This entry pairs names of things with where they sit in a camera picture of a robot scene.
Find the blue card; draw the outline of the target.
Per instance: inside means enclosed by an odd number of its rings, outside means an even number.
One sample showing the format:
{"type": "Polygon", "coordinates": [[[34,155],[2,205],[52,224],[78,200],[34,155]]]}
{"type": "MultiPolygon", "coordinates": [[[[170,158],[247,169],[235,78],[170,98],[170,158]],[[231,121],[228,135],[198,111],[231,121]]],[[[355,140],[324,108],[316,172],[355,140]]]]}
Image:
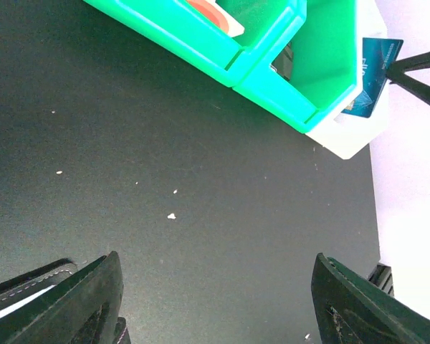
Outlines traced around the blue card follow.
{"type": "Polygon", "coordinates": [[[386,71],[396,61],[402,39],[363,38],[362,92],[343,110],[346,115],[369,118],[386,84],[386,71]]]}

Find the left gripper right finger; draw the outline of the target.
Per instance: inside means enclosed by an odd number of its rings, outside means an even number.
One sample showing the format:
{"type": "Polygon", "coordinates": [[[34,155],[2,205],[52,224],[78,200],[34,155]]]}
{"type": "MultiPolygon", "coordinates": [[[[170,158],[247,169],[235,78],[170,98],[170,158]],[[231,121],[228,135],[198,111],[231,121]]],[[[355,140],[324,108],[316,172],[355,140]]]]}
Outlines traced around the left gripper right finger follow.
{"type": "Polygon", "coordinates": [[[323,343],[430,343],[430,320],[321,253],[311,293],[323,343]]]}

